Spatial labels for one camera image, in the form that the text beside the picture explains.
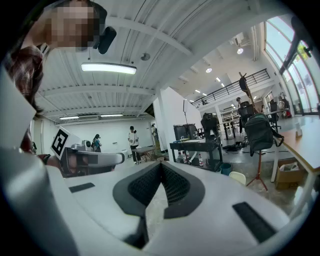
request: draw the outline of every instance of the black rubber pad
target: black rubber pad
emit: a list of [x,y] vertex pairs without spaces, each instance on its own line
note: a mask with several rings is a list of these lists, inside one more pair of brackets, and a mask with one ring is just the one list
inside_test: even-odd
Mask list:
[[276,233],[275,229],[248,203],[241,202],[232,207],[259,243],[264,242]]
[[75,193],[75,192],[79,192],[81,190],[87,190],[87,189],[90,189],[93,187],[95,187],[95,185],[93,185],[91,182],[89,182],[89,183],[85,183],[85,184],[81,184],[81,185],[71,186],[71,187],[69,187],[69,190],[71,191],[71,193]]

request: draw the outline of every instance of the black mesh vent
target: black mesh vent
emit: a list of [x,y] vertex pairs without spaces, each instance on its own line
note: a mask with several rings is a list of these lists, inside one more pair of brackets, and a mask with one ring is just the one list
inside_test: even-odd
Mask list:
[[161,165],[132,181],[128,186],[128,192],[145,206],[148,206],[154,197],[161,182]]
[[161,182],[164,186],[169,206],[182,200],[190,190],[190,183],[186,178],[164,165],[162,165]]

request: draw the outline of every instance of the ceiling light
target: ceiling light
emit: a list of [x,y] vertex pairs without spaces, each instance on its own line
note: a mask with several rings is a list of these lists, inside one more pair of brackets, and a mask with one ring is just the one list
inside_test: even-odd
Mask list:
[[106,117],[122,117],[124,114],[102,114],[100,117],[106,118]]
[[65,116],[65,117],[60,117],[60,120],[69,120],[69,119],[78,119],[79,116]]
[[109,71],[134,75],[137,71],[135,66],[114,63],[82,63],[82,71]]

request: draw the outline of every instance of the plaid shirt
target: plaid shirt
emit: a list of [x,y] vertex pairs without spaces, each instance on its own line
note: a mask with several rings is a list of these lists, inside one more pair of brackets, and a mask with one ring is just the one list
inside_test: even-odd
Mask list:
[[[43,54],[36,46],[28,46],[9,53],[4,61],[4,66],[15,86],[31,105],[34,104],[35,95],[44,76],[42,61]],[[32,152],[29,128],[25,132],[20,147],[25,152]]]

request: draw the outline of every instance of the railing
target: railing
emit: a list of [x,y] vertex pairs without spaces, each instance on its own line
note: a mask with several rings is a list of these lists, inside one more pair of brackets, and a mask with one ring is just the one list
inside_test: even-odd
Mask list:
[[[261,81],[267,80],[269,78],[270,78],[270,76],[269,76],[266,68],[245,77],[246,84],[248,85],[248,87],[255,85]],[[209,103],[214,102],[218,99],[221,99],[224,96],[228,96],[228,95],[233,94],[238,91],[241,91],[241,88],[239,85],[239,81],[236,81],[236,82],[233,82],[233,83],[227,85],[226,87],[223,87],[219,90],[211,92],[207,96],[204,96],[204,97],[201,97],[201,98],[195,100],[192,103],[192,105],[195,106],[196,108],[199,108],[200,106],[203,106],[205,104],[209,104]]]

